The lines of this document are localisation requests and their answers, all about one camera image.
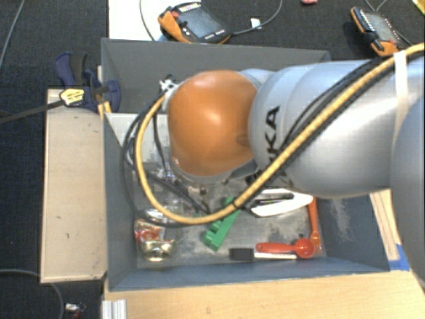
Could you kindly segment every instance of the orange measuring spoon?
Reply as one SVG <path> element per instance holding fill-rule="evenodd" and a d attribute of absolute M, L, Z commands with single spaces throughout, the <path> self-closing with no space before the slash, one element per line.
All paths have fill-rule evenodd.
<path fill-rule="evenodd" d="M 314 255 L 314 244 L 305 237 L 298 239 L 294 245 L 275 242 L 261 242 L 255 246 L 260 253 L 281 254 L 285 252 L 295 252 L 302 259 L 311 258 Z"/>
<path fill-rule="evenodd" d="M 317 224 L 317 201 L 313 198 L 313 201 L 308 205 L 308 214 L 310 217 L 311 234 L 310 241 L 314 244 L 316 254 L 321 254 L 321 239 L 319 234 L 319 226 Z"/>

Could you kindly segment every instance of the black carpet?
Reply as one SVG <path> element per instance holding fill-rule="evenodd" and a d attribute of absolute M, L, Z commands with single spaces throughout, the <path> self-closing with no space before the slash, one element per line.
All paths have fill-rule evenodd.
<path fill-rule="evenodd" d="M 377 6 L 382 0 L 370 0 Z M 0 51 L 21 0 L 0 0 Z M 278 0 L 203 0 L 235 31 L 262 21 Z M 327 50 L 332 59 L 371 58 L 349 16 L 363 0 L 319 0 L 303 6 L 284 0 L 279 15 L 261 31 L 228 41 Z M 424 17 L 412 0 L 389 0 L 381 12 L 411 43 L 424 41 Z M 45 103 L 46 90 L 58 85 L 52 62 L 64 51 L 85 51 L 87 67 L 100 64 L 100 39 L 108 36 L 108 0 L 27 0 L 0 68 L 0 110 L 20 112 Z M 0 268 L 38 272 L 43 200 L 44 116 L 0 126 Z M 59 284 L 65 302 L 87 304 L 85 318 L 100 311 L 100 282 Z M 24 276 L 1 276 L 0 317 L 56 318 L 52 289 Z"/>

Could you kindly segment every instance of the green plastic object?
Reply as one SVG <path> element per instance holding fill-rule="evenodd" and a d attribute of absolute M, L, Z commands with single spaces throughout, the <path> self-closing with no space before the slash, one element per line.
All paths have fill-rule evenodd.
<path fill-rule="evenodd" d="M 229 204 L 232 201 L 233 197 L 228 197 L 225 203 Z M 209 230 L 204 235 L 204 243 L 213 251 L 218 251 L 239 212 L 240 210 L 237 210 L 224 219 L 211 223 Z"/>

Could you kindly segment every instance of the yellow cable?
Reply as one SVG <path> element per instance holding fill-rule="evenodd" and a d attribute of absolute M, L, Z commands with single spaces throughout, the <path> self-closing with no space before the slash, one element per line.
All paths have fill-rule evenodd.
<path fill-rule="evenodd" d="M 412 55 L 424 50 L 424 43 L 414 45 L 406 49 L 406 55 Z M 140 179 L 141 186 L 146 194 L 146 197 L 151 202 L 152 206 L 158 211 L 162 212 L 168 218 L 184 223 L 186 225 L 203 225 L 210 223 L 231 214 L 233 211 L 241 207 L 247 202 L 256 191 L 258 191 L 276 172 L 277 170 L 291 157 L 291 155 L 316 131 L 323 123 L 325 123 L 344 103 L 346 103 L 360 88 L 366 83 L 386 70 L 388 67 L 394 64 L 394 58 L 391 57 L 386 61 L 382 62 L 374 69 L 366 73 L 364 76 L 356 80 L 350 85 L 345 91 L 343 91 L 330 105 L 324 108 L 316 118 L 289 144 L 289 146 L 270 164 L 270 166 L 263 171 L 263 173 L 247 187 L 230 205 L 217 211 L 216 213 L 204 216 L 204 217 L 186 217 L 173 213 L 166 209 L 158 200 L 156 200 L 149 184 L 147 182 L 145 170 L 143 168 L 143 158 L 141 155 L 141 145 L 143 143 L 143 134 L 152 119 L 153 115 L 162 105 L 165 97 L 160 97 L 154 105 L 149 109 L 140 128 L 137 131 L 136 142 L 135 142 L 135 164 L 137 173 Z"/>

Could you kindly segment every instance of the orange handheld device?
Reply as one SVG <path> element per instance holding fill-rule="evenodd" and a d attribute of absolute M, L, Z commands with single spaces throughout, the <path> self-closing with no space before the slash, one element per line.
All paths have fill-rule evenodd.
<path fill-rule="evenodd" d="M 388 19 L 380 13 L 353 7 L 351 17 L 365 40 L 379 56 L 389 56 L 398 52 L 400 38 Z"/>
<path fill-rule="evenodd" d="M 200 2 L 168 7 L 158 22 L 165 36 L 182 43 L 222 44 L 230 38 L 229 28 Z"/>

